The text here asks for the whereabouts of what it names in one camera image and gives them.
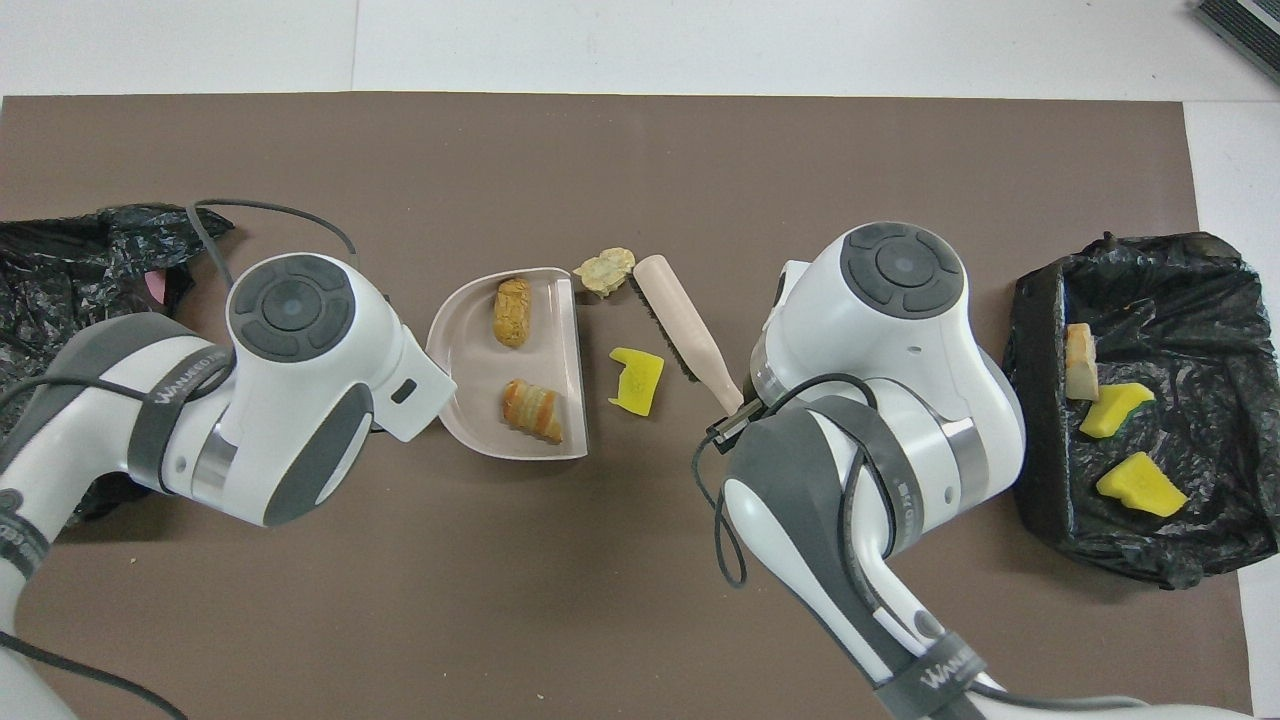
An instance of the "white tray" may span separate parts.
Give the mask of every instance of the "white tray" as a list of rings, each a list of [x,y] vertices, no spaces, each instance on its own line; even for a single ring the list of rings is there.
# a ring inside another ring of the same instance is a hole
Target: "white tray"
[[[493,299],[507,278],[529,281],[529,340],[511,348],[493,334]],[[458,391],[440,421],[462,445],[504,460],[567,460],[586,455],[586,411],[571,275],[559,268],[527,268],[462,286],[440,306],[426,336],[426,354]],[[502,391],[524,378],[561,393],[563,439],[553,445],[502,419]]]

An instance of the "bread roll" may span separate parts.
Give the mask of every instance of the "bread roll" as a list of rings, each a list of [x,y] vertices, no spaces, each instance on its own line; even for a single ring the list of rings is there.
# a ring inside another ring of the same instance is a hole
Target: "bread roll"
[[[498,286],[493,300],[493,334],[507,347],[520,347],[529,340],[530,288],[525,278],[511,278]]]
[[[502,391],[502,419],[559,445],[563,439],[556,401],[559,393],[516,378]]]

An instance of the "brown table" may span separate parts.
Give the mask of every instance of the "brown table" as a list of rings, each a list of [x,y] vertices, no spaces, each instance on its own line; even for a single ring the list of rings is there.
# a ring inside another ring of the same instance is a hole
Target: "brown table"
[[[904,219],[966,261],[997,357],[1023,273],[1103,231],[1196,229],[1181,109],[1149,102],[342,94],[10,97],[0,218],[241,196],[308,209],[425,338],[456,287],[666,254],[735,374],[787,259]],[[338,251],[228,210],[232,264]],[[180,319],[225,342],[205,263]],[[879,717],[835,643],[754,560],[730,589],[687,471],[709,392],[668,373],[648,419],[605,402],[618,345],[666,354],[625,290],[579,307],[591,454],[480,456],[438,423],[371,438],[321,510],[264,530],[152,497],[69,532],[27,639],[223,717]],[[705,462],[709,475],[723,468]],[[1248,711],[1234,577],[1185,592],[1088,569],[1002,496],[895,560],[1016,692]],[[122,693],[46,673],[86,719]]]

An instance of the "brush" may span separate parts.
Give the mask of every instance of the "brush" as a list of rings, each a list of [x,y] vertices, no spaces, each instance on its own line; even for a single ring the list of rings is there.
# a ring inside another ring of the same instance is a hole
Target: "brush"
[[[650,255],[636,263],[631,270],[631,284],[658,320],[658,329],[667,338],[685,375],[705,384],[726,415],[737,411],[742,406],[742,391],[730,377],[724,356],[667,259]]]

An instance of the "sponge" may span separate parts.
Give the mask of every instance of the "sponge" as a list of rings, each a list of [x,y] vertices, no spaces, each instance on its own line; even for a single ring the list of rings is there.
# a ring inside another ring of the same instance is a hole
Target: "sponge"
[[[1089,414],[1080,423],[1080,432],[1096,438],[1111,437],[1138,406],[1152,400],[1156,400],[1155,393],[1142,383],[1102,386],[1098,401],[1089,406]]]
[[[1187,496],[1174,487],[1146,452],[1134,452],[1102,475],[1097,489],[1125,507],[1161,518],[1169,518],[1187,503]]]
[[[611,397],[609,402],[641,418],[649,416],[653,393],[662,377],[663,359],[630,347],[614,347],[609,357],[626,365],[618,377],[618,396]]]

